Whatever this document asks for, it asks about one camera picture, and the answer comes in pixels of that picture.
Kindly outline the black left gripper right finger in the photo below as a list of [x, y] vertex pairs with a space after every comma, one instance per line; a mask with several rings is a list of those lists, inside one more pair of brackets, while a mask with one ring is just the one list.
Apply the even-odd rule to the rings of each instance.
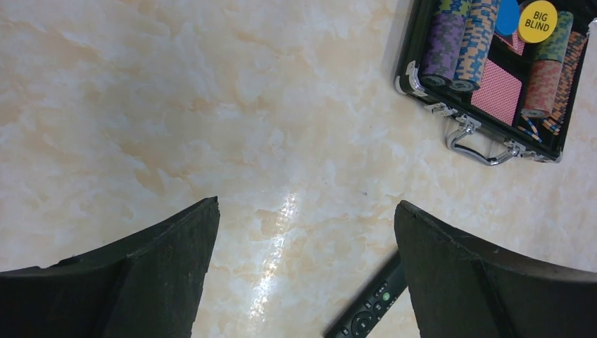
[[422, 337], [595, 337], [596, 274], [510, 251], [408, 201], [394, 231]]

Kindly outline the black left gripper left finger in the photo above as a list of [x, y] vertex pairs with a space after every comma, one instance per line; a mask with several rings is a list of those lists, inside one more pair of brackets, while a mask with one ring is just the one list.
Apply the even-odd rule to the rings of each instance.
[[216, 197], [46, 268], [1, 274], [2, 337], [190, 337], [220, 222]]

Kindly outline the black remote control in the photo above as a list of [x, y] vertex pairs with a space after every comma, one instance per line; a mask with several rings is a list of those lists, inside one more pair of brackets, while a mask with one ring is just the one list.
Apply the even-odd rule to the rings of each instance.
[[401, 255], [395, 251], [323, 334], [366, 337], [407, 288]]

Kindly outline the red playing card deck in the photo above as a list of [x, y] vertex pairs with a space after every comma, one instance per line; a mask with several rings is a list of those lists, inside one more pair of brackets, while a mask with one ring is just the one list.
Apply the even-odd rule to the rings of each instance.
[[522, 90], [522, 82], [488, 60], [480, 88], [472, 94], [471, 104], [501, 122], [512, 125]]

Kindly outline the black poker chip case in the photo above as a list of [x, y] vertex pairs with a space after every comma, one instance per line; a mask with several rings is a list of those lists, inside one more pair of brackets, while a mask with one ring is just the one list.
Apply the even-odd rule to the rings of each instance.
[[563, 157], [595, 1], [415, 1], [394, 76], [487, 166]]

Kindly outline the green red chip stack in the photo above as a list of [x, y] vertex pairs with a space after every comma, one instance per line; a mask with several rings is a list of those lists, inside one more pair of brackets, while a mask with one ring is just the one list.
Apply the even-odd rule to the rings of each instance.
[[522, 115], [545, 118], [552, 114], [573, 22], [572, 13], [559, 11], [554, 31], [535, 48]]

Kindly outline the orange black chip stack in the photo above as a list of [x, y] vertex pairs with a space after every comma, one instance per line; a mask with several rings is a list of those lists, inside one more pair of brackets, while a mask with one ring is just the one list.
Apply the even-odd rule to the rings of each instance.
[[580, 64], [580, 57], [587, 43], [587, 37], [582, 33], [572, 31], [570, 33], [563, 69], [560, 74], [558, 88], [555, 93], [552, 114], [544, 118], [542, 125], [553, 135], [559, 135], [565, 122], [568, 106], [570, 105], [570, 94], [572, 85]]

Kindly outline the purple green chip stack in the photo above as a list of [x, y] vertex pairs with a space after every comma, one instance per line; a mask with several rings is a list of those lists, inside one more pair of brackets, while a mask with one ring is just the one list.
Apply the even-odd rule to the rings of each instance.
[[420, 61], [421, 82], [430, 87], [442, 87], [451, 83], [469, 12], [469, 1], [439, 1], [434, 7], [425, 51]]

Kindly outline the blue dealer button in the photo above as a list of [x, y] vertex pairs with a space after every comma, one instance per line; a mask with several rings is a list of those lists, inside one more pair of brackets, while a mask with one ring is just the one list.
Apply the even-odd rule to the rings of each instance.
[[500, 0], [495, 33], [507, 37], [516, 32], [520, 21], [520, 7], [516, 0]]

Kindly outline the orange blue chip stack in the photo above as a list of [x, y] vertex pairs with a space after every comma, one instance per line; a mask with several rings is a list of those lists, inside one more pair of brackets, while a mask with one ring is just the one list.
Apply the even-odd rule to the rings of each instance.
[[453, 91], [469, 93], [480, 88], [500, 5], [500, 0], [471, 1], [450, 85]]

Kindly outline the yellow big blind button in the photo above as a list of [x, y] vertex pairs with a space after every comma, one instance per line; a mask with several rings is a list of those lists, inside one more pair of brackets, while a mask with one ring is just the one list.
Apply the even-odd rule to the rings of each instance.
[[537, 44], [548, 39], [558, 21], [558, 12], [549, 1], [530, 1], [520, 11], [517, 28], [519, 38], [528, 44]]

